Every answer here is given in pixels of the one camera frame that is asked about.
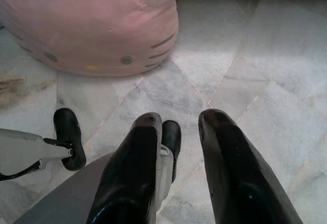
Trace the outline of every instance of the pink pillow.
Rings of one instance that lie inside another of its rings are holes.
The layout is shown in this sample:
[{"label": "pink pillow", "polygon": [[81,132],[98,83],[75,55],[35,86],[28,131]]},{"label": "pink pillow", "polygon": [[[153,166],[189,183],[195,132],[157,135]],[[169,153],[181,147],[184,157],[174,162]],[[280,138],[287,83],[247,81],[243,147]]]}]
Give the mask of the pink pillow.
[{"label": "pink pillow", "polygon": [[90,76],[150,70],[178,34],[176,0],[0,0],[0,22],[36,60]]}]

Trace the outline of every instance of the pink cushion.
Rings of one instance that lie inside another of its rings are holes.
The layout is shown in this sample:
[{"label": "pink cushion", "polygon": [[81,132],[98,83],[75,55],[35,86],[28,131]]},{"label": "pink cushion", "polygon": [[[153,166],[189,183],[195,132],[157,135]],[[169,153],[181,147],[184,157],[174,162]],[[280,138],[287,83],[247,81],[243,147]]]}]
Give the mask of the pink cushion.
[{"label": "pink cushion", "polygon": [[178,34],[176,0],[0,0],[0,22],[36,60],[90,76],[147,71]]}]

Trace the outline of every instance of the floor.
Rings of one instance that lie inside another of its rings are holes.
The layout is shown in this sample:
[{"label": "floor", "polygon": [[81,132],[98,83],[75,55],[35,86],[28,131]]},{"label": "floor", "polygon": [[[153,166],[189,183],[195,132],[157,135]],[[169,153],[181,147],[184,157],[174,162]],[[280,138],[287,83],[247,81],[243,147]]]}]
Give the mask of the floor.
[{"label": "floor", "polygon": [[[53,137],[57,108],[75,111],[88,163],[115,150],[142,113],[182,127],[178,175],[159,224],[213,224],[197,119],[228,112],[270,164],[304,223],[327,219],[327,2],[178,0],[170,58],[127,78],[58,73],[0,30],[0,128]],[[58,161],[0,183],[0,224],[12,223],[73,173]]]}]

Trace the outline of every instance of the marble floor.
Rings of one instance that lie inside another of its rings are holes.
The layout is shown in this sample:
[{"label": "marble floor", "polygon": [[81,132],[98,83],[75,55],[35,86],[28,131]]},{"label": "marble floor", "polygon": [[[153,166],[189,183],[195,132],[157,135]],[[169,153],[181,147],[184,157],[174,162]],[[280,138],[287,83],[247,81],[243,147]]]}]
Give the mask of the marble floor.
[{"label": "marble floor", "polygon": [[[197,129],[209,107],[228,112],[270,164],[304,223],[327,219],[327,2],[178,0],[180,35],[158,68],[86,78],[31,59],[0,30],[0,128],[54,137],[73,109],[87,162],[116,149],[133,121],[158,112],[182,127],[178,175],[159,224],[213,224]],[[58,161],[0,183],[0,224],[13,223],[73,173]]]}]

